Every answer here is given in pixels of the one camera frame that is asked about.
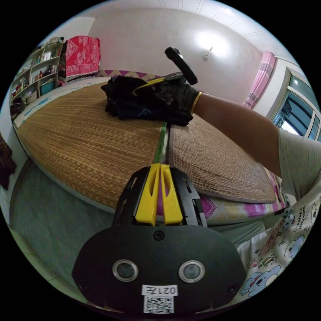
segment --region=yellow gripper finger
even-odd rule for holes
[[[162,198],[163,198],[163,213],[164,224],[180,224],[183,220],[181,207],[178,202],[177,194],[175,191],[174,182],[169,165],[160,166],[160,176],[162,180]]]
[[[141,195],[135,219],[138,223],[156,225],[160,164],[152,164]]]
[[[136,94],[136,91],[143,88],[143,87],[147,87],[147,86],[151,86],[151,85],[154,85],[154,84],[158,84],[158,83],[161,83],[162,81],[164,80],[164,77],[161,77],[161,78],[154,78],[150,81],[147,81],[147,84],[145,85],[142,85],[140,87],[137,87],[134,91],[133,91],[133,95],[134,96],[137,96]]]

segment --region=camera lens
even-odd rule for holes
[[[204,265],[198,261],[187,261],[181,265],[178,271],[180,279],[186,283],[199,281],[205,274]]]
[[[117,273],[121,278],[128,279],[134,274],[134,268],[128,263],[121,263],[117,266]]]
[[[113,265],[113,274],[119,281],[130,282],[136,279],[138,268],[129,260],[119,260]]]
[[[190,265],[187,265],[183,273],[187,279],[193,280],[193,279],[196,279],[201,274],[201,269],[196,264],[190,264]]]

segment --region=bamboo mat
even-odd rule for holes
[[[169,163],[185,172],[199,193],[246,203],[274,203],[264,167],[215,127],[193,115],[171,126]]]
[[[115,208],[131,175],[159,154],[164,124],[110,116],[101,85],[48,103],[27,118],[17,134],[32,157],[58,180]]]

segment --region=box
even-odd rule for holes
[[[55,88],[55,80],[50,79],[40,86],[40,95],[44,95],[47,92],[53,90]]]
[[[30,105],[36,99],[37,99],[37,92],[35,91],[30,96],[26,97],[26,105]]]

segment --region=black handle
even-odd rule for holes
[[[185,62],[181,52],[178,49],[168,47],[165,50],[165,54],[166,57],[170,59],[179,68],[179,70],[183,73],[184,77],[191,86],[197,84],[197,77],[192,72],[189,65]]]

